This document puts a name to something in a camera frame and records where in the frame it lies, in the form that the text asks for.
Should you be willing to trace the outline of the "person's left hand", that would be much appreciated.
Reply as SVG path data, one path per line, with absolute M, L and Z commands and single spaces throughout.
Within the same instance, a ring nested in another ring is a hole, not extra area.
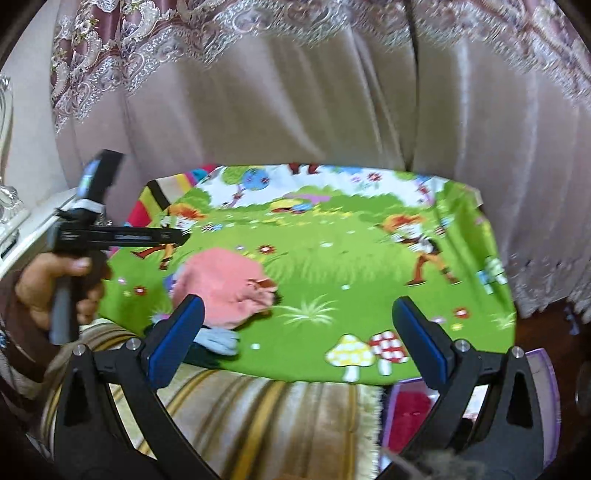
M 51 325 L 51 311 L 57 282 L 65 277 L 84 277 L 91 271 L 89 257 L 74 258 L 54 253 L 43 253 L 23 270 L 14 291 L 17 299 L 25 306 L 33 323 L 42 331 Z M 79 325 L 94 321 L 98 306 L 104 297 L 104 280 L 111 278 L 108 265 L 102 268 L 100 280 L 87 290 L 76 304 L 76 318 Z

